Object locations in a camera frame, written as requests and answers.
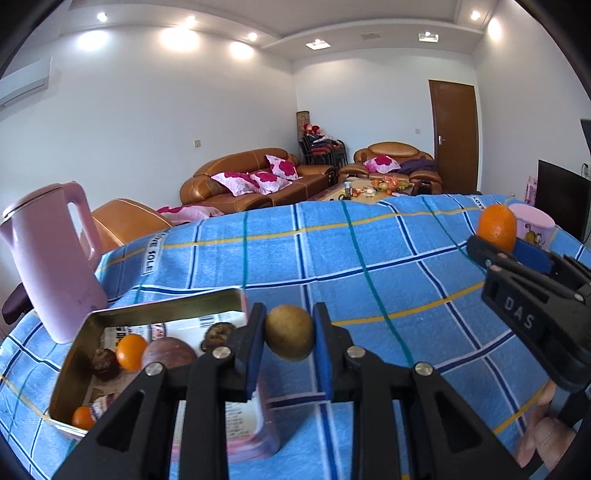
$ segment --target floral pillow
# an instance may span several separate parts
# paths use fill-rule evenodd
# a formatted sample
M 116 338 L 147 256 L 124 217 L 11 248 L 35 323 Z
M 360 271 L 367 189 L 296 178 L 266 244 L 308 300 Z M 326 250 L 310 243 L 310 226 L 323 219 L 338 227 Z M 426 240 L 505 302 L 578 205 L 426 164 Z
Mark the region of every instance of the floral pillow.
M 251 178 L 258 183 L 260 188 L 259 192 L 263 195 L 279 192 L 279 190 L 291 185 L 289 180 L 282 179 L 274 173 L 269 173 L 267 171 L 256 171 L 251 173 Z
M 224 185 L 235 197 L 244 195 L 245 193 L 259 193 L 260 191 L 258 183 L 246 173 L 225 171 L 215 174 L 212 178 Z
M 267 160 L 271 164 L 271 171 L 286 180 L 297 180 L 300 176 L 296 172 L 296 166 L 289 160 L 283 158 L 274 157 L 273 155 L 265 155 Z
M 400 165 L 396 160 L 387 155 L 379 155 L 364 162 L 370 173 L 388 173 L 394 170 L 399 170 Z

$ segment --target orange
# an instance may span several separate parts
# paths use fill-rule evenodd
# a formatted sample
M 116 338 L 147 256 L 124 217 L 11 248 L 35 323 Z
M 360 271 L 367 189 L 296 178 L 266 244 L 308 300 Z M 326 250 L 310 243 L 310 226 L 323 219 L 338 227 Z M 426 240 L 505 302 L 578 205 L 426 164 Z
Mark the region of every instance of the orange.
M 125 335 L 115 349 L 119 365 L 130 372 L 139 372 L 142 368 L 142 355 L 147 346 L 148 342 L 141 335 Z
M 511 253 L 517 241 L 517 220 L 509 207 L 490 205 L 478 221 L 477 236 Z
M 90 414 L 90 407 L 78 407 L 72 415 L 72 425 L 83 430 L 90 430 L 95 424 L 94 418 Z

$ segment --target barcode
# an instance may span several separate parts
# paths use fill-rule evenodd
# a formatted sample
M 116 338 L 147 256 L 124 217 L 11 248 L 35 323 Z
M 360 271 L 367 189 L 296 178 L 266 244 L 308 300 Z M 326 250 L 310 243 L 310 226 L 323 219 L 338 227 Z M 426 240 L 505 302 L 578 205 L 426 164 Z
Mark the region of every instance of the barcode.
M 210 328 L 214 323 L 216 323 L 215 315 L 205 315 L 205 317 L 199 317 L 199 326 L 201 328 Z

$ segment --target coffee table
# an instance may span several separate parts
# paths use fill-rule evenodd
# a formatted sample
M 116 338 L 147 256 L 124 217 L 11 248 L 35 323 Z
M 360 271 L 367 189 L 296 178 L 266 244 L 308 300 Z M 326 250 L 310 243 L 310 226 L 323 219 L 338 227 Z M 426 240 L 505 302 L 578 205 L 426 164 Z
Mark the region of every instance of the coffee table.
M 347 180 L 351 182 L 354 189 L 362 189 L 364 187 L 371 186 L 370 179 L 359 179 L 357 177 L 349 177 Z M 401 194 L 403 195 L 411 195 L 413 193 L 414 185 L 411 183 L 407 189 L 402 190 Z M 320 202 L 329 202 L 331 200 L 338 200 L 339 196 L 345 193 L 345 184 L 338 183 L 337 185 L 333 185 L 332 187 L 327 188 L 325 191 L 320 192 L 313 197 L 310 197 L 308 201 L 320 201 Z M 366 197 L 363 193 L 358 197 L 351 197 L 352 202 L 358 203 L 366 203 L 368 205 L 372 205 L 374 203 L 378 203 L 386 198 L 389 198 L 390 195 L 386 195 L 384 192 L 376 192 L 375 196 L 373 197 Z

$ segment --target human hand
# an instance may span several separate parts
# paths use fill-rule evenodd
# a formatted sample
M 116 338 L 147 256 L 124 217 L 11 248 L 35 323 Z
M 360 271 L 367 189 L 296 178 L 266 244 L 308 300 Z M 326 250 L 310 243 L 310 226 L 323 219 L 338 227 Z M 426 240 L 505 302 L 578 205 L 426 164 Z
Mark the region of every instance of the human hand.
M 569 448 L 576 433 L 560 420 L 547 417 L 550 402 L 556 393 L 556 384 L 549 381 L 538 399 L 538 405 L 527 419 L 525 435 L 515 452 L 515 460 L 524 467 L 537 450 L 540 458 L 552 470 Z

